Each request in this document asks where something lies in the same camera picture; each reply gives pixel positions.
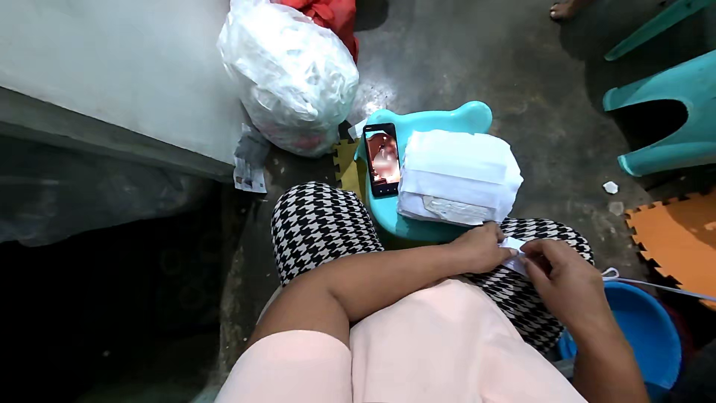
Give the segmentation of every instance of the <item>black and white houndstooth fabric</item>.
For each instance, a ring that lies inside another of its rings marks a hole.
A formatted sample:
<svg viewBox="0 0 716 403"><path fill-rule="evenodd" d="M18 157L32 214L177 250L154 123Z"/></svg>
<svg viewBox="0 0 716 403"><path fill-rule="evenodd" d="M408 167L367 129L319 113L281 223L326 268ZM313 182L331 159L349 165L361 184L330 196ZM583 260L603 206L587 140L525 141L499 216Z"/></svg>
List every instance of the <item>black and white houndstooth fabric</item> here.
<svg viewBox="0 0 716 403"><path fill-rule="evenodd" d="M594 255L586 239L574 229L550 219L511 219L500 225L506 237L523 241L563 240L592 265ZM505 313L527 344L541 353L551 349L564 330L542 303L532 282L506 267L483 274L465 274Z"/></svg>
<svg viewBox="0 0 716 403"><path fill-rule="evenodd" d="M594 263L586 240L566 225L548 219L506 219L500 228L506 237L524 241L537 238L567 241ZM325 262L383 250L368 211L358 197L319 182L294 186L279 198L271 219L271 234L284 286ZM555 344L563 326L547 311L529 280L504 267L465 276L495 301L525 342L540 352Z"/></svg>
<svg viewBox="0 0 716 403"><path fill-rule="evenodd" d="M284 286L333 259L383 250L358 196L319 182L294 186L279 198L271 235Z"/></svg>

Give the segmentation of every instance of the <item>bare foot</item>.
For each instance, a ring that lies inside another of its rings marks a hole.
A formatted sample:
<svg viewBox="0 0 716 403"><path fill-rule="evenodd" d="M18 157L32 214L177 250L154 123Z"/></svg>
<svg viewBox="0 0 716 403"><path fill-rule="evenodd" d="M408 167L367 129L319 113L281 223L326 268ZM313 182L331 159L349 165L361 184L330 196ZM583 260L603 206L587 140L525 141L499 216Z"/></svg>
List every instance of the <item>bare foot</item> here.
<svg viewBox="0 0 716 403"><path fill-rule="evenodd" d="M549 16L554 21L561 21L570 19L576 14L582 7L591 3L592 0L564 0L561 3L555 3L549 9Z"/></svg>

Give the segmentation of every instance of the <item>teal plastic stool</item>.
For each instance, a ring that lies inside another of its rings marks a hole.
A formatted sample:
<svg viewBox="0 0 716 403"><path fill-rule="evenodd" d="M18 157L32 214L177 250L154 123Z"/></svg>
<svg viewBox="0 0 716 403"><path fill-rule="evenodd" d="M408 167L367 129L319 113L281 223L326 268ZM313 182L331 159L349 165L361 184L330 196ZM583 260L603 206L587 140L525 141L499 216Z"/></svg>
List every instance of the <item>teal plastic stool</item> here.
<svg viewBox="0 0 716 403"><path fill-rule="evenodd" d="M689 114L686 123L663 140L618 157L632 176L716 163L716 50L676 67L612 88L604 110L651 100L678 100Z"/></svg>
<svg viewBox="0 0 716 403"><path fill-rule="evenodd" d="M395 124L395 133L398 140L398 154L400 166L405 157L405 146L413 131L431 131L435 129L467 132L487 133L492 124L492 111L479 101L470 101L455 110L431 110L425 112L397 115L389 110L381 109L370 115L367 124L377 123ZM365 144L361 143L356 149L354 159L361 158L366 161ZM370 191L370 179L366 178L366 189L369 208L373 217L391 234L415 241L448 242L467 231L469 228L442 222L429 222L410 219L397 213L397 196L374 197Z"/></svg>
<svg viewBox="0 0 716 403"><path fill-rule="evenodd" d="M609 61L617 60L624 56L627 52L631 52L635 47L643 44L649 39L657 36L661 32L667 30L672 25L683 20L696 11L713 4L716 0L677 0L671 6L668 6L659 15L652 18L646 24L634 31L625 40L621 41L617 46L612 48L604 59Z"/></svg>

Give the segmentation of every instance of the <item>stack of white fabric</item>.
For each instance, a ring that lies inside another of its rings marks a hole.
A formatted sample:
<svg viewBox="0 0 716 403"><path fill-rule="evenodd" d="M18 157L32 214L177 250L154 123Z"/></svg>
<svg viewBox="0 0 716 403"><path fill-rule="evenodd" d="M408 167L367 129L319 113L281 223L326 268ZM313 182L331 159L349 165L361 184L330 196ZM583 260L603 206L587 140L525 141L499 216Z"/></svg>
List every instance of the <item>stack of white fabric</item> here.
<svg viewBox="0 0 716 403"><path fill-rule="evenodd" d="M502 222L522 184L504 140L489 134L413 132L400 169L398 213L473 226Z"/></svg>

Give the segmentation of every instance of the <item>yellow foam mat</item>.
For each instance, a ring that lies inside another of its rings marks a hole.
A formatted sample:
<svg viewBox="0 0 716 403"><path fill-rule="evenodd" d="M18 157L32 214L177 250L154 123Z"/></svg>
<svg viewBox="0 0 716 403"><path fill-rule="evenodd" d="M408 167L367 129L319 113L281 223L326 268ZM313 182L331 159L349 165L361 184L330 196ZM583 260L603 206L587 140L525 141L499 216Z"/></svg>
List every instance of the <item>yellow foam mat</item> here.
<svg viewBox="0 0 716 403"><path fill-rule="evenodd" d="M626 211L644 259L693 293L716 296L716 191L657 201ZM716 310L716 303L701 300Z"/></svg>
<svg viewBox="0 0 716 403"><path fill-rule="evenodd" d="M358 195L364 203L363 189L365 189L366 168L363 161L353 161L353 155L358 148L358 141L348 143L348 140L341 140L333 145L333 164L336 166L336 181L338 187L350 190Z"/></svg>

